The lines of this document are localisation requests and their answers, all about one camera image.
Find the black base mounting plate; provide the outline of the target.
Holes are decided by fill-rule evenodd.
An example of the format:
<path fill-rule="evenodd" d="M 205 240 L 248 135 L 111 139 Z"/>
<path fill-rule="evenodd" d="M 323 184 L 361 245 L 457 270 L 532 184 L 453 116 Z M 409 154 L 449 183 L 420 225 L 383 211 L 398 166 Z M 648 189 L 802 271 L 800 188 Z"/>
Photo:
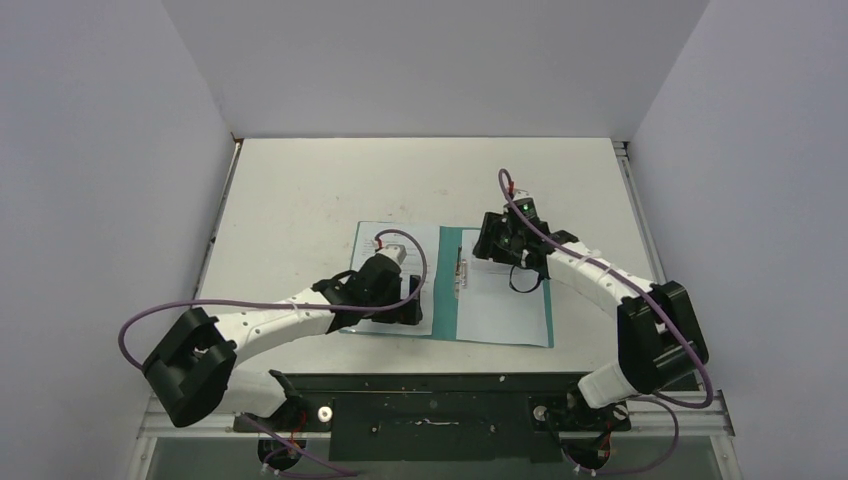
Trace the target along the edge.
<path fill-rule="evenodd" d="M 626 404 L 577 397 L 575 373 L 294 374 L 293 398 L 263 413 L 233 408 L 239 433 L 323 437 L 334 462 L 602 460 L 631 428 Z"/>

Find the metal folder clip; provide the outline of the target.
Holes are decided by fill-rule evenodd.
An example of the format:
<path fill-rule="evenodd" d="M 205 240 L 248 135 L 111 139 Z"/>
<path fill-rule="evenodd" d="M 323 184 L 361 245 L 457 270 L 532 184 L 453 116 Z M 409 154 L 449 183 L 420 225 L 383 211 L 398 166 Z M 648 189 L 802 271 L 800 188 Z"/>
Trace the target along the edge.
<path fill-rule="evenodd" d="M 463 247 L 457 248 L 457 258 L 454 273 L 454 295 L 459 298 L 460 292 L 467 287 L 468 260 L 463 254 Z"/>

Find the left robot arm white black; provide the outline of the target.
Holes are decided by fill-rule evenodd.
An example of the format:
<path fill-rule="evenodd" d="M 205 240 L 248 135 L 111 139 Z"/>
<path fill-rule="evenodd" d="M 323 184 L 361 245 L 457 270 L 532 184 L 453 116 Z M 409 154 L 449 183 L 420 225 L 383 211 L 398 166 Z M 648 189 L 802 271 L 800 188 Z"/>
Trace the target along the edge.
<path fill-rule="evenodd" d="M 425 274 L 405 274 L 397 245 L 357 270 L 322 279 L 262 307 L 211 315 L 199 304 L 181 314 L 141 365 L 173 426 L 184 428 L 216 411 L 252 414 L 282 431 L 299 405 L 278 372 L 258 373 L 243 363 L 283 344 L 334 333 L 362 320 L 413 325 L 422 317 Z"/>

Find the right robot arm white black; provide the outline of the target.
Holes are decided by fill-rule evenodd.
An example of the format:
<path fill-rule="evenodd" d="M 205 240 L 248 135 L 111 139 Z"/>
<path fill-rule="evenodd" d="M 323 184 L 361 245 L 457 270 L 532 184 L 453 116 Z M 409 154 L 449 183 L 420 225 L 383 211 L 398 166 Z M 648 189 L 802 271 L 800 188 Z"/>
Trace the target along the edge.
<path fill-rule="evenodd" d="M 534 271 L 539 281 L 565 285 L 616 322 L 617 356 L 569 387 L 557 414 L 566 424 L 598 430 L 614 409 L 651 395 L 683 406 L 663 389 L 703 372 L 709 353 L 691 299 L 678 282 L 659 284 L 632 275 L 589 249 L 577 236 L 551 231 L 530 198 L 487 212 L 473 255 Z"/>

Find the aluminium rail frame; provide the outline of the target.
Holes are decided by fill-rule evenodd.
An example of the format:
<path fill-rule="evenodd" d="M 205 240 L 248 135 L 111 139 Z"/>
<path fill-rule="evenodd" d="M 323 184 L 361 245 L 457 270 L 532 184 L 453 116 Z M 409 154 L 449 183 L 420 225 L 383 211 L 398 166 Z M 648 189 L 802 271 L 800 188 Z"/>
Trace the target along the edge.
<path fill-rule="evenodd" d="M 611 141 L 557 138 L 248 139 L 224 204 L 197 298 L 165 303 L 167 331 L 193 304 L 220 315 L 287 299 L 351 267 L 357 224 L 376 221 L 477 228 L 486 212 L 513 206 L 525 190 L 551 231 L 565 230 L 615 267 L 665 284 L 649 270 L 644 243 Z M 405 274 L 427 275 L 421 244 L 399 229 L 375 250 L 402 244 Z M 261 353 L 243 363 L 294 374 L 585 374 L 617 356 L 616 322 L 551 280 L 554 346 L 487 344 L 349 334 L 341 329 Z M 688 413 L 714 412 L 714 390 L 626 400 L 631 417 L 666 409 L 675 432 Z"/>

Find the teal folder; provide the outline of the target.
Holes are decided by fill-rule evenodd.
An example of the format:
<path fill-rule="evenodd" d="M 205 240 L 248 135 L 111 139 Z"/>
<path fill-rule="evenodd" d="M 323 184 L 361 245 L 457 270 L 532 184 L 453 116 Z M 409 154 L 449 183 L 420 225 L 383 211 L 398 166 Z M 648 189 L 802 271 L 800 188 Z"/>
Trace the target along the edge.
<path fill-rule="evenodd" d="M 428 264 L 421 292 L 423 319 L 417 326 L 381 324 L 363 320 L 345 328 L 349 334 L 420 337 L 432 340 L 460 341 L 456 338 L 458 298 L 454 295 L 454 273 L 457 248 L 462 232 L 477 228 L 447 227 L 422 224 L 400 224 L 361 221 L 357 224 L 351 267 L 358 269 L 374 253 L 375 235 L 384 229 L 399 229 L 412 235 L 424 249 Z"/>

